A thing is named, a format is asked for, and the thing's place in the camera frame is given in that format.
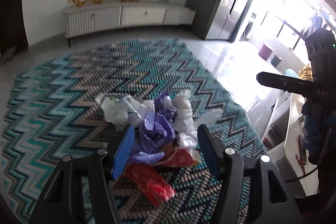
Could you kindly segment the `blue gloved right hand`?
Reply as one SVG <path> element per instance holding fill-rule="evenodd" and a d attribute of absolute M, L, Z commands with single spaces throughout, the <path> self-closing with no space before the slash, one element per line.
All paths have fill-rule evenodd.
<path fill-rule="evenodd" d="M 335 128 L 335 111 L 328 112 L 321 105 L 306 101 L 301 112 L 304 117 L 303 146 L 309 152 L 310 163 L 318 165 L 327 130 Z"/>

